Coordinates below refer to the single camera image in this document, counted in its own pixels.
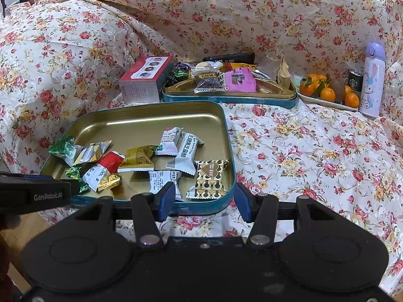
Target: white plate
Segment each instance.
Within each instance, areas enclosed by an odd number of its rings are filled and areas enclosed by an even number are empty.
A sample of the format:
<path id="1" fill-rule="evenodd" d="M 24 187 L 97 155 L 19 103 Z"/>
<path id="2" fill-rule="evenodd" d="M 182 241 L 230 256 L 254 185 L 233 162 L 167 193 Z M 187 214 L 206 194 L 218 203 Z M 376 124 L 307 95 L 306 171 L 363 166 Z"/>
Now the white plate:
<path id="1" fill-rule="evenodd" d="M 311 98 L 310 96 L 301 94 L 299 92 L 299 84 L 301 83 L 301 79 L 302 79 L 301 76 L 296 76 L 296 75 L 291 76 L 291 81 L 293 82 L 295 89 L 297 90 L 297 94 L 302 101 L 304 101 L 306 103 L 316 103 L 316 104 L 323 105 L 324 107 L 328 107 L 328 108 L 336 108 L 336 109 L 347 110 L 347 111 L 358 111 L 358 108 L 351 108 L 351 107 L 347 107 L 346 105 L 343 105 L 343 104 L 321 100 L 320 98 Z"/>

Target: purple bottle cap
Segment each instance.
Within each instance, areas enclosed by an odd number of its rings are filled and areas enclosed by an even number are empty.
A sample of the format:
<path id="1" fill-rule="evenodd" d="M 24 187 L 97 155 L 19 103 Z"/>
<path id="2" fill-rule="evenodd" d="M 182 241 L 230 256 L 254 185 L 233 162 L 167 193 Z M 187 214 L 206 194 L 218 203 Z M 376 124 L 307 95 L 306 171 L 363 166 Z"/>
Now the purple bottle cap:
<path id="1" fill-rule="evenodd" d="M 386 62 L 386 54 L 383 47 L 375 42 L 371 42 L 367 44 L 367 48 L 365 49 L 365 56 L 370 58 L 375 58 Z"/>

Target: thermos bottle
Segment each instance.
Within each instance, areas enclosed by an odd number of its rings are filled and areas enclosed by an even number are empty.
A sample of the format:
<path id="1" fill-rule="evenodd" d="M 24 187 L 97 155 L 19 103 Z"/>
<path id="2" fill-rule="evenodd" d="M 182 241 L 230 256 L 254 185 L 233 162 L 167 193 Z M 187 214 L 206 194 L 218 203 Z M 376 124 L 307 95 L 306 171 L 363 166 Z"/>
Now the thermos bottle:
<path id="1" fill-rule="evenodd" d="M 380 44 L 371 42 L 367 45 L 365 55 L 359 111 L 367 116 L 379 117 L 385 79 L 385 50 Z"/>

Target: product box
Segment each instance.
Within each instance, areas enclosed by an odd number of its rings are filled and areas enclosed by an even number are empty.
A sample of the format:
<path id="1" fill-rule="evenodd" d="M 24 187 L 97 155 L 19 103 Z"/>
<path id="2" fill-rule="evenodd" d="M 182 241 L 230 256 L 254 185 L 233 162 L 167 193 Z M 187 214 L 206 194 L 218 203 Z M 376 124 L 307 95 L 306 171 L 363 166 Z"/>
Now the product box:
<path id="1" fill-rule="evenodd" d="M 162 86 L 174 67 L 172 56 L 140 56 L 120 78 L 124 102 L 159 103 Z"/>

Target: bed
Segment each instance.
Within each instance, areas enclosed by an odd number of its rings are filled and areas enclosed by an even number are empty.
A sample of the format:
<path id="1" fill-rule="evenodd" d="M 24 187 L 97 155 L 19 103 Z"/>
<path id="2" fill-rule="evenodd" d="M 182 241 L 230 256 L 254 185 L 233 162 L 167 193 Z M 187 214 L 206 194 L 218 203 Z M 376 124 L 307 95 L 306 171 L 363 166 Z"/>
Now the bed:
<path id="1" fill-rule="evenodd" d="M 306 195 L 379 237 L 389 267 L 381 288 L 400 290 L 403 211 L 403 0 L 36 0 L 0 24 L 0 153 L 13 172 L 38 173 L 47 149 L 77 117 L 124 106 L 118 78 L 140 55 L 178 60 L 283 53 L 292 73 L 346 76 L 368 39 L 385 46 L 380 116 L 305 105 L 225 105 L 237 181 L 280 201 Z M 72 212 L 43 213 L 57 222 Z M 244 236 L 233 201 L 209 217 L 169 218 L 164 235 Z M 133 236 L 129 221 L 117 230 Z M 277 240 L 292 232 L 280 222 Z"/>

